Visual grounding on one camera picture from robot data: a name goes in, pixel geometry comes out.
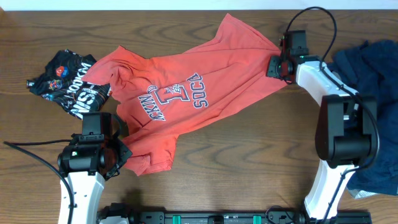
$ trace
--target cartoon character print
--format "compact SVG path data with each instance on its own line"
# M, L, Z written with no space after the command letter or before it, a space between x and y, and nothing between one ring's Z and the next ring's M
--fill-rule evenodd
M49 82L49 89L59 90L62 87L62 80L52 80Z

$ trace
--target folded shirt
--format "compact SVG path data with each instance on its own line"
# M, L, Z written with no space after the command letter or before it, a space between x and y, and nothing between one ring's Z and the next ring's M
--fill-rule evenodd
M127 122L125 167L137 175L172 167L177 138L237 113L286 86L266 77L279 49L227 14L216 37L182 54L150 59L119 47L88 70L83 81L110 83Z

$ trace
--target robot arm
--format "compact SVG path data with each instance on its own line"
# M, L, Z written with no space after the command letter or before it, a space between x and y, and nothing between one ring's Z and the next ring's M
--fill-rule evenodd
M357 95L358 92L345 86L325 63L322 63L322 72L318 57L308 55L304 30L285 33L281 46L280 57L271 58L267 76L298 84L320 106L315 135L320 163L312 189L304 200L305 219L306 222L331 220L337 216L338 202L354 174L354 171L345 172L375 155L376 136L370 117L347 93ZM362 101L376 117L376 100L366 97Z
M71 224L96 223L105 181L119 175L120 168L132 155L118 139L119 131L112 134L111 117L109 113L85 113L82 134L73 136L58 156L60 173L73 192L75 207ZM58 224L67 224L70 199L63 182L61 190ZM106 215L109 218L102 220L103 224L129 224L124 212Z

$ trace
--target graphic t-shirt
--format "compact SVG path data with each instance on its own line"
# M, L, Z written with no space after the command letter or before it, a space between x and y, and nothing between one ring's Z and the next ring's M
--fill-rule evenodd
M229 14L216 37L182 54L150 59L119 47L83 78L111 84L117 112L127 122L123 142L137 175L169 170L180 134L237 113L286 86L266 77L279 49Z
M45 66L45 73L27 81L35 95L58 103L67 113L82 119L82 113L99 111L109 97L110 85L83 82L88 69L96 60L70 50L60 50Z

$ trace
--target wood grain surface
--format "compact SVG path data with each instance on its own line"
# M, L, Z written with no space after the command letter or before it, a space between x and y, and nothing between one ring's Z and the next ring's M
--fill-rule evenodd
M0 7L0 22L1 22L3 14L4 14L4 10L2 9L2 7Z
M100 59L123 45L143 57L179 54L215 36L226 11L5 12L0 19L0 139L45 141L81 132L81 121L25 88L60 49ZM273 43L297 11L232 11ZM333 11L338 35L332 53L365 40L398 40L396 11ZM330 18L306 12L292 29L305 29L313 54L333 34ZM110 99L103 111L115 112ZM137 177L123 169L106 183L100 207L127 202L170 211L298 208L318 166L314 134L318 106L288 86L240 113L179 137L173 169ZM29 147L56 165L64 144ZM0 223L57 223L60 181L32 158L0 145ZM340 209L369 210L374 223L397 223L398 201L378 195Z

